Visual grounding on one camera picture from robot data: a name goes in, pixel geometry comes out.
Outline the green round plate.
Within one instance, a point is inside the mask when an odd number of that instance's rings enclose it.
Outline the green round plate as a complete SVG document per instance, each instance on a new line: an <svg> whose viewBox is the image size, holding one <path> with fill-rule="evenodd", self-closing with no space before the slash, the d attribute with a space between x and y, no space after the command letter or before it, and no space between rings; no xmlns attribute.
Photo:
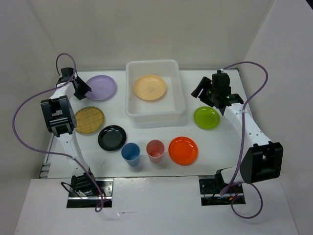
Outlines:
<svg viewBox="0 0 313 235"><path fill-rule="evenodd" d="M219 113L208 106L201 106L197 108L193 113L193 119L195 124L204 130L215 129L220 124Z"/></svg>

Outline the purple round plate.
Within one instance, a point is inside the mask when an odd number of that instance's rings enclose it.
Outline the purple round plate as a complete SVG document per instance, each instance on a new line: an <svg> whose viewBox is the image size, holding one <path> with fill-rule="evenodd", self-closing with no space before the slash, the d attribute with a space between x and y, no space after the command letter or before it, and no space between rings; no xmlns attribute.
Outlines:
<svg viewBox="0 0 313 235"><path fill-rule="evenodd" d="M94 76L86 84L91 88L91 91L86 93L86 97L93 101L108 100L117 88L116 82L107 75Z"/></svg>

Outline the yellow woven pattern plate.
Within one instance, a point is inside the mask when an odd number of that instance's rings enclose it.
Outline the yellow woven pattern plate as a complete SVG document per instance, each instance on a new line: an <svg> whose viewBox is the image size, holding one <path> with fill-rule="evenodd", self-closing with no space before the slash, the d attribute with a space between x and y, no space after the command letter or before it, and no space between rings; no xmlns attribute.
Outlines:
<svg viewBox="0 0 313 235"><path fill-rule="evenodd" d="M76 132L83 135L97 132L105 123L104 113L97 107L88 106L75 113Z"/></svg>

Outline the beige round plate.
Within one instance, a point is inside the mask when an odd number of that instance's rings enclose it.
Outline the beige round plate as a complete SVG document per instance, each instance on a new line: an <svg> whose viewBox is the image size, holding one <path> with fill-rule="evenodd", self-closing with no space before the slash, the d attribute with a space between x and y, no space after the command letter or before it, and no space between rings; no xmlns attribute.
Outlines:
<svg viewBox="0 0 313 235"><path fill-rule="evenodd" d="M165 81L157 75L148 74L138 78L134 84L135 94L147 101L161 98L167 90Z"/></svg>

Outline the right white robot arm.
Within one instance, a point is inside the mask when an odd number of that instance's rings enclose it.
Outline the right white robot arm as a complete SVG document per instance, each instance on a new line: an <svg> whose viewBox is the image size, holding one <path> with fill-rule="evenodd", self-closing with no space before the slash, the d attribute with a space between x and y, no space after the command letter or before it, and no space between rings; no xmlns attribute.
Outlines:
<svg viewBox="0 0 313 235"><path fill-rule="evenodd" d="M281 143L273 142L263 133L240 95L231 92L227 73L219 70L211 78L203 77L191 95L219 109L243 141L237 165L217 171L220 176L214 181L217 191L226 192L231 184L252 184L280 176L284 152Z"/></svg>

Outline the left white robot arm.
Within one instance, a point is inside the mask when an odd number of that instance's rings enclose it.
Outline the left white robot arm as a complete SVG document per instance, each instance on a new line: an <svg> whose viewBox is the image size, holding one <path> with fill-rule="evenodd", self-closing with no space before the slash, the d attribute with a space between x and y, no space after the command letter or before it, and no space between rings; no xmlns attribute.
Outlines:
<svg viewBox="0 0 313 235"><path fill-rule="evenodd" d="M92 196L96 193L98 184L89 177L92 172L83 158L76 138L77 121L69 101L71 96L78 100L86 98L86 93L91 88L78 77L73 68L61 69L56 87L57 90L49 99L41 101L45 124L48 131L61 143L66 154L70 155L70 190L77 196Z"/></svg>

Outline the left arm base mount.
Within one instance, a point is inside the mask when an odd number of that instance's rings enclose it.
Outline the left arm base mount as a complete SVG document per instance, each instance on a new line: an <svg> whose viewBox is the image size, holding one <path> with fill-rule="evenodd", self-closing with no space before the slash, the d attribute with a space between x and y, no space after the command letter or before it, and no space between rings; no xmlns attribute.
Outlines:
<svg viewBox="0 0 313 235"><path fill-rule="evenodd" d="M104 208L112 207L112 195L113 195L113 183L114 179L97 179L98 186L104 196ZM97 189L94 191L87 192L87 194L81 191L75 191L70 184L61 182L61 186L68 192L67 208L95 208L100 207L101 196Z"/></svg>

